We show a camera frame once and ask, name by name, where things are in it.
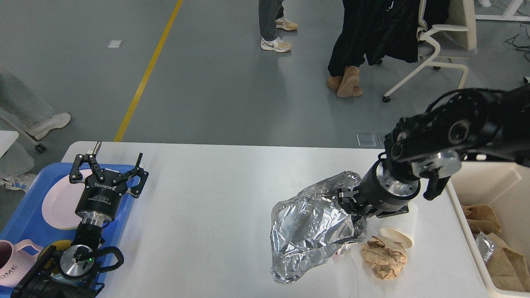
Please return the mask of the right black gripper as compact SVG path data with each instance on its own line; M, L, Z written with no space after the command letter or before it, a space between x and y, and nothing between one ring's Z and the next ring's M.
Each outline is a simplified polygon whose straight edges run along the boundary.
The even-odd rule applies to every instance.
M386 218L409 213L409 202L420 191L420 181L403 183L378 160L354 189L338 188L337 202L353 216Z

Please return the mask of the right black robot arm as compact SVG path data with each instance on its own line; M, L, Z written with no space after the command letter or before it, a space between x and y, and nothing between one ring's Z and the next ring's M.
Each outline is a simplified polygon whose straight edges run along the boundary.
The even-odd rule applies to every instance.
M385 150L360 185L337 191L350 215L390 217L428 180L423 196L439 196L467 156L529 166L529 86L511 91L465 88L447 92L422 114L399 120L385 136Z

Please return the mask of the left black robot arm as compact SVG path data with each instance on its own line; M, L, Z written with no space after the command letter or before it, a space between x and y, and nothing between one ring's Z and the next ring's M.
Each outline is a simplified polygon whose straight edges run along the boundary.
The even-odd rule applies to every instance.
M98 164L100 145L45 167L24 195L1 232L3 298L94 298L124 263L117 244L148 172Z

